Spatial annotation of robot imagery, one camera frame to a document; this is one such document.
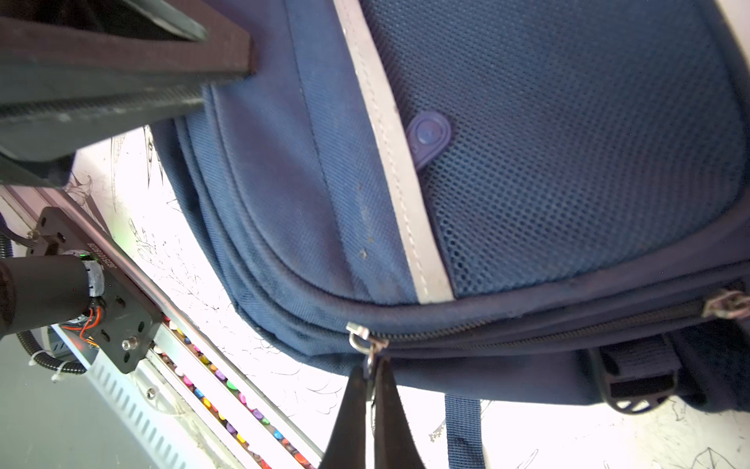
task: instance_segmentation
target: black metal plate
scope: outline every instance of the black metal plate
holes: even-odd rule
[[[161,324],[161,310],[62,210],[46,207],[36,229],[40,242],[35,249],[28,250],[28,255],[55,255],[82,249],[99,260],[104,270],[102,299],[106,307],[102,321],[91,329],[91,337],[121,372],[133,371],[146,356]],[[130,337],[138,338],[138,347],[122,350],[122,341]]]

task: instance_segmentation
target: purple rubber tag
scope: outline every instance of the purple rubber tag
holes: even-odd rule
[[[446,149],[451,142],[451,124],[443,114],[419,113],[406,128],[406,141],[417,171]]]

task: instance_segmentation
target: zipper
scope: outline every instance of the zipper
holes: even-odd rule
[[[548,342],[566,341],[574,338],[588,338],[594,335],[606,334],[609,332],[618,332],[639,326],[648,326],[650,324],[662,323],[665,321],[682,320],[689,318],[719,318],[719,319],[744,319],[750,317],[750,296],[738,290],[720,290],[714,296],[703,301],[698,299],[691,302],[682,303],[670,308],[647,311],[645,313],[634,314],[621,319],[605,321],[604,323],[594,324],[592,326],[581,327],[565,332],[556,332],[554,334],[540,335],[538,337],[519,339],[515,341],[497,342],[495,344],[477,344],[466,346],[453,346],[450,348],[459,349],[476,349],[476,348],[507,348],[519,347],[521,345],[545,344]],[[388,347],[389,343],[409,343],[417,341],[426,341],[435,338],[445,338],[450,335],[470,331],[481,326],[485,326],[492,321],[476,321],[461,326],[439,329],[433,332],[421,332],[416,334],[382,334],[369,330],[367,327],[359,324],[349,323],[346,329],[349,331],[349,343],[357,351],[364,354],[370,354],[373,348],[380,352],[383,348]],[[357,342],[358,338],[364,339],[370,345],[365,347]]]

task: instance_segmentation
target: bolt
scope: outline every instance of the bolt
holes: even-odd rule
[[[136,348],[138,348],[138,338],[135,335],[122,341],[122,350],[134,350]]]

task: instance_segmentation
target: black cylindrical motor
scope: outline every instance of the black cylindrical motor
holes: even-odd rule
[[[0,337],[88,313],[89,276],[78,256],[0,259]]]

